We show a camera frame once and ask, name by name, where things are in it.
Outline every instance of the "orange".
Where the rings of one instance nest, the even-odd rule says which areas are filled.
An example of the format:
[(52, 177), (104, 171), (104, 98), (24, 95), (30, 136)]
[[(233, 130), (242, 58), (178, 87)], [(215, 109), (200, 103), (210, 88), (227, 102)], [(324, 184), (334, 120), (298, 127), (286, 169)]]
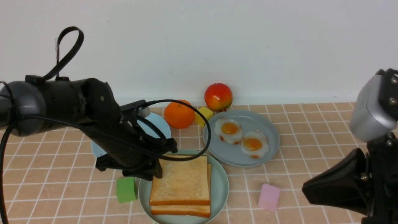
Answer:
[[(178, 101), (191, 105), (186, 100)], [(164, 109), (164, 119), (170, 125), (170, 127), (182, 129), (192, 124), (193, 120), (195, 119), (195, 112), (185, 105), (171, 102)]]

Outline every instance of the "bread slice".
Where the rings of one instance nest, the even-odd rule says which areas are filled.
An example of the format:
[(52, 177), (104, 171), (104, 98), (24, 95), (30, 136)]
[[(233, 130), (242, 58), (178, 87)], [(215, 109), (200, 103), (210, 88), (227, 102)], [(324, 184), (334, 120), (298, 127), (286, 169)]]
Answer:
[(189, 161), (160, 159), (159, 162), (163, 168), (163, 178), (153, 178), (149, 205), (210, 205), (207, 156)]
[[(207, 182), (209, 183), (209, 194), (211, 193), (211, 164), (207, 164)], [(210, 205), (159, 205), (152, 206), (153, 215), (190, 215), (210, 218)]]

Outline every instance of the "yellow cube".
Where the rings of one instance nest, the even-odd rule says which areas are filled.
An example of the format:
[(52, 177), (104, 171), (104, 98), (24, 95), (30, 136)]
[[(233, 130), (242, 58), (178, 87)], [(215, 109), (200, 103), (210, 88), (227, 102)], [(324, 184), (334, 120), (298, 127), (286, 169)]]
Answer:
[[(203, 114), (203, 116), (205, 116), (205, 118), (206, 118), (207, 120), (209, 120), (211, 117), (213, 117), (213, 111), (209, 110), (207, 107), (202, 106), (202, 107), (199, 109), (199, 112), (200, 112), (201, 114)], [(203, 118), (201, 118), (201, 117), (199, 116), (199, 114), (197, 114), (197, 113), (195, 113), (195, 122), (196, 122), (198, 125), (202, 126), (202, 127), (205, 126), (205, 121), (204, 121)]]

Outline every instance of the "gray plate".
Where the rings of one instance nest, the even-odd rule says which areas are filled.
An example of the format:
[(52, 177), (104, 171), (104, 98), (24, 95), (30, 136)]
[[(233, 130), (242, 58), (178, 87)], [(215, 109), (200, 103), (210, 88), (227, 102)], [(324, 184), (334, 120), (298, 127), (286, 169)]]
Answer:
[[(199, 151), (181, 149), (177, 154), (194, 155)], [(138, 197), (142, 208), (147, 215), (155, 222), (160, 224), (204, 224), (213, 220), (223, 209), (228, 199), (229, 182), (222, 165), (208, 154), (207, 163), (211, 163), (211, 216), (210, 218), (202, 218), (195, 216), (176, 216), (176, 215), (152, 215), (150, 212), (151, 206), (149, 205), (150, 192), (152, 191), (152, 182), (141, 179), (138, 187)]]
[[(221, 141), (214, 133), (215, 122), (219, 118), (231, 118), (236, 120), (242, 128), (243, 135), (249, 131), (259, 130), (268, 138), (269, 152), (261, 159), (253, 159), (242, 153), (240, 145), (231, 145)], [(209, 151), (214, 157), (230, 165), (235, 166), (256, 166), (263, 164), (275, 156), (279, 149), (280, 138), (275, 126), (260, 114), (248, 110), (228, 110), (214, 115), (209, 120), (211, 128), (211, 141)], [(203, 141), (207, 142), (207, 127), (203, 129)]]

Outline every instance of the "egg white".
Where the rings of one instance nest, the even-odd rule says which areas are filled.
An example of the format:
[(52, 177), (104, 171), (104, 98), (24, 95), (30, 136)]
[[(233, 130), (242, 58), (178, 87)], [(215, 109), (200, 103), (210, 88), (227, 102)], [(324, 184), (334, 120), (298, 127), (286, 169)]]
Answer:
[[(245, 140), (248, 138), (258, 139), (261, 142), (262, 147), (259, 150), (251, 151), (244, 145)], [(268, 138), (259, 130), (250, 131), (247, 134), (245, 134), (242, 138), (242, 141), (240, 142), (240, 146), (243, 154), (248, 155), (252, 158), (255, 157), (258, 157), (258, 159), (262, 158), (269, 152)]]
[[(221, 127), (225, 123), (233, 123), (238, 127), (238, 130), (234, 134), (225, 134), (222, 132)], [(243, 132), (240, 127), (240, 124), (235, 121), (234, 119), (229, 119), (229, 118), (219, 118), (214, 125), (214, 133), (220, 137), (222, 141), (225, 141), (229, 144), (234, 144), (237, 145), (240, 143), (242, 137), (243, 137)]]

